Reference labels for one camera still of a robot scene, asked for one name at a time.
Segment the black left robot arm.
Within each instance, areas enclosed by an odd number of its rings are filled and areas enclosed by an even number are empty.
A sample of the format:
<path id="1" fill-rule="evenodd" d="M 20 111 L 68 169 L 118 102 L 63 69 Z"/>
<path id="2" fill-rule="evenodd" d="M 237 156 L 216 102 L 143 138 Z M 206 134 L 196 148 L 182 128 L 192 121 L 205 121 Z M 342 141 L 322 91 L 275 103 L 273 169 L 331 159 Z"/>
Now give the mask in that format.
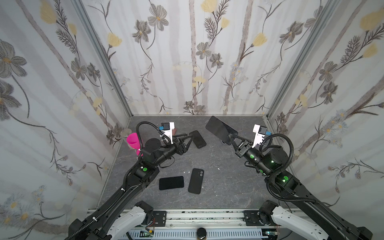
<path id="1" fill-rule="evenodd" d="M 144 121 L 136 126 L 140 144 L 137 162 L 125 173 L 120 188 L 93 214 L 76 219 L 68 230 L 68 240 L 117 240 L 136 226 L 152 221 L 153 208 L 140 201 L 127 214 L 126 205 L 144 191 L 160 172 L 160 165 L 183 155 L 193 142 L 188 134 L 173 135 L 174 124 L 157 127 Z"/>

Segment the black phone case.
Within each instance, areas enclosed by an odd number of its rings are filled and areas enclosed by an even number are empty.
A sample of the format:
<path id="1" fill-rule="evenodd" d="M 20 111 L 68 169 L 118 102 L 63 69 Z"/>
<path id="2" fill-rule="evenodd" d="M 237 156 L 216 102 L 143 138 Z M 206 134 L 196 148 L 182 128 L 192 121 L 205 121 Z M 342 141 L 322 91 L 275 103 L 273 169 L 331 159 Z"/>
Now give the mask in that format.
<path id="1" fill-rule="evenodd" d="M 198 149 L 201 149 L 207 145 L 199 131 L 195 130 L 189 133 L 193 137 L 193 142 Z"/>
<path id="2" fill-rule="evenodd" d="M 194 168 L 192 170 L 188 192 L 199 195 L 201 193 L 203 179 L 204 179 L 204 170 Z"/>

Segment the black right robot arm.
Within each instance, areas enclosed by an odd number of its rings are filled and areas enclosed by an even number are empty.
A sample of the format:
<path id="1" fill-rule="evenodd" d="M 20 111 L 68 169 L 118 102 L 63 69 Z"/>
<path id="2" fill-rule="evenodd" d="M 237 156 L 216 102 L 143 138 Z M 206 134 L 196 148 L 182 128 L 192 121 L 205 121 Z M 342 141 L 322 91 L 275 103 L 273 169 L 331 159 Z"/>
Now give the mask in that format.
<path id="1" fill-rule="evenodd" d="M 266 201 L 259 210 L 263 224 L 273 222 L 308 240 L 371 240 L 373 233 L 366 227 L 357 227 L 337 215 L 328 204 L 316 198 L 295 176 L 287 171 L 294 156 L 292 141 L 283 134 L 262 139 L 258 149 L 252 142 L 229 134 L 229 140 L 238 157 L 244 157 L 251 168 L 265 176 L 268 192 L 277 200 L 292 203 L 311 220 L 306 221 L 285 211 L 272 201 Z"/>

